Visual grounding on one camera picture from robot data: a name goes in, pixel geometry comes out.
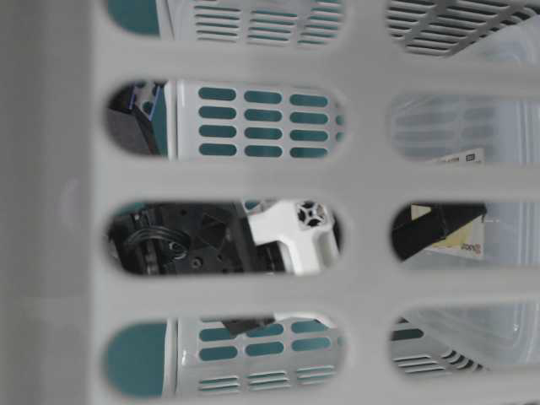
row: oval hole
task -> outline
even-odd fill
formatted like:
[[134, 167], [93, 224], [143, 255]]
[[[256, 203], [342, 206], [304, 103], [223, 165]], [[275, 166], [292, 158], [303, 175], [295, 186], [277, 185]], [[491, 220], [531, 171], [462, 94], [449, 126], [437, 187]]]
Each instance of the oval hole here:
[[[343, 245], [334, 212], [302, 199], [136, 202], [114, 212], [105, 233], [112, 262], [142, 277], [315, 275]], [[202, 336], [212, 332], [224, 331]]]
[[293, 141], [324, 142], [328, 139], [328, 134], [325, 131], [295, 129], [291, 131], [290, 138]]
[[200, 146], [199, 152], [204, 156], [234, 156], [236, 146], [221, 143], [204, 143]]
[[232, 101], [236, 98], [236, 92], [233, 89], [202, 87], [199, 89], [199, 97], [203, 100]]
[[245, 117], [248, 121], [278, 122], [281, 121], [282, 114], [280, 111], [247, 110]]
[[283, 151], [277, 146], [250, 145], [246, 147], [246, 155], [253, 158], [278, 158]]
[[290, 103], [305, 107], [326, 107], [328, 99], [320, 95], [293, 94], [290, 96]]
[[250, 357], [268, 356], [269, 354], [280, 354], [284, 351], [281, 342], [255, 343], [246, 347], [246, 354]]
[[284, 327], [282, 327], [278, 323], [273, 323], [272, 325], [268, 325], [267, 327], [259, 327], [258, 329], [249, 331], [247, 333], [247, 336], [249, 336], [250, 338], [264, 338], [267, 336], [281, 335], [283, 332]]
[[230, 340], [235, 337], [224, 327], [215, 327], [211, 329], [202, 329], [199, 333], [199, 339], [203, 342], [215, 342], [218, 340]]
[[[168, 317], [126, 327], [105, 349], [105, 375], [119, 392], [141, 398], [297, 390], [337, 375], [346, 355], [346, 345], [294, 339], [291, 325], [312, 316], [328, 324], [318, 338], [343, 339], [344, 330], [332, 320], [307, 312]], [[324, 353], [313, 351], [321, 348]]]
[[294, 333], [313, 333], [324, 332], [328, 329], [328, 327], [319, 321], [313, 320], [295, 322], [293, 323], [291, 329]]
[[328, 116], [313, 112], [293, 112], [290, 120], [295, 124], [324, 125], [328, 122]]
[[160, 397], [163, 389], [166, 323], [128, 327], [118, 333], [105, 353], [111, 384], [131, 397]]
[[236, 128], [225, 125], [201, 125], [199, 127], [199, 133], [203, 137], [234, 138], [236, 135]]
[[280, 93], [255, 90], [246, 91], [246, 93], [244, 94], [244, 98], [250, 103], [261, 104], [279, 104], [282, 100]]
[[290, 155], [293, 158], [312, 159], [324, 158], [328, 151], [322, 148], [292, 148]]
[[232, 120], [236, 117], [236, 110], [229, 107], [205, 106], [199, 109], [199, 116], [215, 120]]
[[223, 346], [220, 348], [203, 348], [199, 352], [199, 359], [202, 361], [218, 361], [233, 359], [238, 355], [238, 349], [234, 346]]
[[327, 337], [313, 337], [310, 339], [299, 339], [293, 341], [292, 349], [295, 352], [321, 350], [324, 348], [329, 348], [330, 344], [330, 340]]
[[278, 128], [246, 128], [246, 137], [249, 139], [280, 139], [282, 135]]
[[[338, 146], [341, 139], [338, 134], [344, 134], [345, 128], [339, 125], [342, 121], [336, 120], [343, 116], [343, 108], [335, 99], [316, 89], [310, 89], [310, 94], [305, 96], [295, 93], [298, 91], [295, 87], [255, 86], [195, 80], [138, 80], [112, 96], [104, 111], [105, 124], [111, 138], [125, 150], [172, 161], [208, 156], [229, 158], [231, 162], [232, 159], [255, 162], [254, 157], [273, 158], [276, 162], [294, 158], [309, 160], [324, 157]], [[321, 105], [318, 100], [327, 100], [327, 104], [316, 107], [318, 113], [294, 111], [292, 118], [296, 122], [288, 121], [289, 112], [284, 117], [277, 107], [275, 110], [245, 108], [246, 104], [281, 106], [283, 94], [288, 100], [291, 94], [300, 97], [299, 103]], [[239, 95], [248, 101], [239, 101]], [[478, 120], [485, 114], [486, 111], [477, 111], [469, 116]], [[285, 136], [284, 118], [288, 121]], [[247, 139], [272, 142], [247, 142]], [[304, 148], [291, 149], [291, 140], [293, 145], [297, 143]]]

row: black plastic part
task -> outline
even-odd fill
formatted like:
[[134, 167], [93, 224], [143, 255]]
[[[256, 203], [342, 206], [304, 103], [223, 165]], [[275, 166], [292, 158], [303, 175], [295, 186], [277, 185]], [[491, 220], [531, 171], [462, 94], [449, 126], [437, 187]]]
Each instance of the black plastic part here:
[[[126, 246], [141, 229], [162, 227], [189, 238], [150, 239]], [[251, 229], [240, 204], [150, 204], [117, 216], [109, 231], [122, 266], [136, 274], [258, 273], [268, 269], [257, 255]], [[189, 245], [184, 252], [183, 246]]]
[[[109, 103], [107, 121], [111, 136], [129, 152], [158, 155], [152, 122], [132, 104], [134, 88], [126, 86]], [[130, 121], [135, 121], [138, 129]]]
[[485, 215], [485, 204], [425, 204], [431, 211], [412, 220], [411, 208], [405, 208], [397, 215], [391, 233], [391, 243], [400, 260], [405, 261], [449, 234], [459, 230], [474, 219]]
[[230, 319], [223, 320], [222, 323], [224, 327], [227, 328], [229, 333], [232, 336], [237, 336], [245, 332], [258, 329], [260, 327], [265, 327], [274, 323], [276, 320], [272, 317], [267, 318], [253, 318], [253, 319]]
[[285, 263], [278, 242], [257, 246], [256, 253], [268, 273], [285, 273]]

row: white plastic crate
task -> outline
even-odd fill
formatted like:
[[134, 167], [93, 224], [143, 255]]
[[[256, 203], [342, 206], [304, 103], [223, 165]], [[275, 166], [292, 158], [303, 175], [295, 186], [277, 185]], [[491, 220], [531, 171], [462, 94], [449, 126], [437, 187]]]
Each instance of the white plastic crate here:
[[341, 331], [287, 316], [231, 337], [219, 321], [168, 322], [164, 395], [199, 397], [297, 388], [326, 382], [344, 355]]
[[341, 0], [167, 0], [159, 5], [179, 41], [317, 47], [339, 34]]

